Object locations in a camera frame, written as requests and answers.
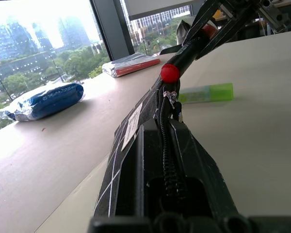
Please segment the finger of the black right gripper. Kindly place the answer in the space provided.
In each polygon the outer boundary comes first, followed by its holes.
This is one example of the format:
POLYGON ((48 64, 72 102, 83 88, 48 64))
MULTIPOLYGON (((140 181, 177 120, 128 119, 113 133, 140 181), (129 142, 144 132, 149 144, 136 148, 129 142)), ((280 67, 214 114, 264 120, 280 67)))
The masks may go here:
POLYGON ((198 38, 210 38, 210 36, 207 36, 206 33, 203 32, 203 27, 218 10, 219 4, 220 0, 206 0, 203 3, 182 43, 183 47, 198 38))
POLYGON ((248 6, 240 12, 240 15, 237 16, 235 20, 231 19, 228 21, 203 48, 196 59, 200 59, 215 48, 230 40, 240 29, 245 26, 245 24, 252 18, 254 13, 255 8, 253 6, 248 6))

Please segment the black marker with red cap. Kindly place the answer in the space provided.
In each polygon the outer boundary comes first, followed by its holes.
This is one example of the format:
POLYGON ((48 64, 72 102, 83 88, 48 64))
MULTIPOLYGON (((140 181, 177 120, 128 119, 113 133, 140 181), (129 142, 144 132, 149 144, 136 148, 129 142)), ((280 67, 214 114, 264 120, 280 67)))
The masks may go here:
POLYGON ((215 26, 206 24, 197 35, 162 66, 161 79, 165 83, 177 82, 217 31, 215 26))

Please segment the dark window frame pillar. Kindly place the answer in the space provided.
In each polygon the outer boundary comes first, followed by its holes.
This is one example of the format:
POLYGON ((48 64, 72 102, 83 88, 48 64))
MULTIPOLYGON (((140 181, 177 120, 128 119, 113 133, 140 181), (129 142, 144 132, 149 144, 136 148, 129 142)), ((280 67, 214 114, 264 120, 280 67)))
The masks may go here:
POLYGON ((89 0, 110 60, 135 53, 120 0, 89 0))

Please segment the black grid pouch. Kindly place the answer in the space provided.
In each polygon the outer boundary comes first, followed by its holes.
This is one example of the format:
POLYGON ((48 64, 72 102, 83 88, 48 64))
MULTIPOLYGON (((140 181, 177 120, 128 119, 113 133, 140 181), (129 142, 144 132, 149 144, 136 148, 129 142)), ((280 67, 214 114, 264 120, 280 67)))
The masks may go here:
POLYGON ((116 215, 115 206, 121 164, 126 152, 136 138, 139 128, 151 119, 156 120, 156 124, 158 123, 161 86, 162 83, 160 81, 155 82, 152 88, 138 101, 116 129, 112 150, 94 208, 94 217, 111 217, 116 215))

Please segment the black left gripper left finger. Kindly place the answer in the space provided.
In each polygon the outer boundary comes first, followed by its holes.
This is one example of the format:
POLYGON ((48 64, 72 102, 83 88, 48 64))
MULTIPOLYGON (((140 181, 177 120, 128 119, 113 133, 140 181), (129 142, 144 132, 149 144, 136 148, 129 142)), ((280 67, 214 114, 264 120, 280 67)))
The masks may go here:
POLYGON ((151 119, 139 128, 121 164, 115 214, 157 216, 163 191, 161 140, 151 119))

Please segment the white hanging panel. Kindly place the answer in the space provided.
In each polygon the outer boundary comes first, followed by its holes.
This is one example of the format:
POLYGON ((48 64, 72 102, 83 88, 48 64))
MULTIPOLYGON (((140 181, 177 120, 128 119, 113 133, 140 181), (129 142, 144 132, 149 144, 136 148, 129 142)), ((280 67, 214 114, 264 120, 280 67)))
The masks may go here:
POLYGON ((202 0, 124 0, 130 20, 139 19, 202 0))

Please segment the grey bag behind table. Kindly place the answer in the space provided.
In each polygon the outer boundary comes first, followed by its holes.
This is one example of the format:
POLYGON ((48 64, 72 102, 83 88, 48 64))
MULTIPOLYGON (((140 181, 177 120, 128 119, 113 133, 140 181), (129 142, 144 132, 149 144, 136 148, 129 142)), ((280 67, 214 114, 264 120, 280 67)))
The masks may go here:
POLYGON ((185 41, 187 34, 190 30, 190 27, 193 25, 194 17, 188 17, 182 19, 176 30, 176 36, 177 36, 177 44, 183 45, 183 42, 185 41))

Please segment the red black item in wrapper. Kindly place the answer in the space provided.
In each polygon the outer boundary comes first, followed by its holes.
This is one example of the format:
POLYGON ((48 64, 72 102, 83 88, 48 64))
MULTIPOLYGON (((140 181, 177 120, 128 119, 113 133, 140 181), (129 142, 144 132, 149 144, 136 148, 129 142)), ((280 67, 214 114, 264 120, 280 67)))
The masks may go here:
POLYGON ((151 66, 158 65, 161 60, 143 53, 135 53, 102 65, 102 72, 118 78, 151 66))

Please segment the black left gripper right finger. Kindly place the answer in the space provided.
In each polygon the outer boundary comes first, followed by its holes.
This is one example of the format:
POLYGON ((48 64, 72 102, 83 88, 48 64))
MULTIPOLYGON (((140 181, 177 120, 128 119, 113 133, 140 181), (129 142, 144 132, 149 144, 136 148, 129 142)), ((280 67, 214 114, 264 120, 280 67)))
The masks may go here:
POLYGON ((185 124, 170 120, 169 126, 179 168, 187 184, 187 204, 192 215, 237 215, 237 208, 213 158, 185 124))

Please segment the blue item in clear wrapper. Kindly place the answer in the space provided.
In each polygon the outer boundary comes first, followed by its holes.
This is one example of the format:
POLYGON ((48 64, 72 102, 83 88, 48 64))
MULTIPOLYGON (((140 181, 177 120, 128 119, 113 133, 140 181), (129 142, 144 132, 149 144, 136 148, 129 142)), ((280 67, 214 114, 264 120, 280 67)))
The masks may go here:
POLYGON ((19 122, 39 120, 75 105, 83 96, 84 88, 79 83, 47 84, 1 108, 0 118, 19 122))

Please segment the green glue stick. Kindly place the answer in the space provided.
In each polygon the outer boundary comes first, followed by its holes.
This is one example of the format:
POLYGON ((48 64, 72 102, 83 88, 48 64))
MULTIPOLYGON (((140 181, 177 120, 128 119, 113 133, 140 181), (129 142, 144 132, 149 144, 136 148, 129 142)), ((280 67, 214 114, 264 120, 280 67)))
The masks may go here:
POLYGON ((180 90, 178 101, 182 104, 198 102, 231 101, 234 99, 233 84, 221 83, 180 90))

